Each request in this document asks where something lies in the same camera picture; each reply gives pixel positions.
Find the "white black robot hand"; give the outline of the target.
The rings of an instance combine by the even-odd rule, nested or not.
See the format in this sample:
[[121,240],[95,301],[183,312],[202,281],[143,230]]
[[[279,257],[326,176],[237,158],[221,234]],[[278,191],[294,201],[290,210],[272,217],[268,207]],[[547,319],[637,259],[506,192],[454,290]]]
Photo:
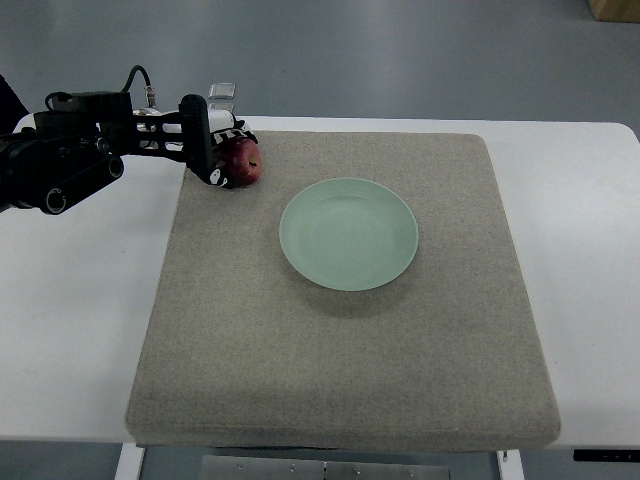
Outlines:
[[[246,122],[244,120],[237,119],[233,114],[228,114],[227,112],[223,112],[221,115],[216,115],[213,112],[208,111],[208,119],[210,126],[210,135],[211,135],[211,145],[212,150],[219,146],[220,144],[238,139],[238,138],[249,138],[258,144],[257,137],[253,134],[253,132],[248,128]],[[213,159],[213,166],[209,169],[206,179],[208,183],[211,183],[210,176],[215,169],[215,162]]]

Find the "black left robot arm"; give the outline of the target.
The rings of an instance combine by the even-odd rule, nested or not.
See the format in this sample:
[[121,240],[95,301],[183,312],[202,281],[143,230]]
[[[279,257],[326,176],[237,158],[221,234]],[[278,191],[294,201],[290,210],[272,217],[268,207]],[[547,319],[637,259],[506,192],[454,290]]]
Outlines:
[[34,114],[32,127],[18,125],[26,108],[3,81],[2,210],[59,215],[118,180],[125,155],[183,163],[208,182],[214,160],[205,100],[189,94],[174,112],[137,115],[129,87],[145,72],[134,66],[118,91],[53,92],[45,99],[45,111]]

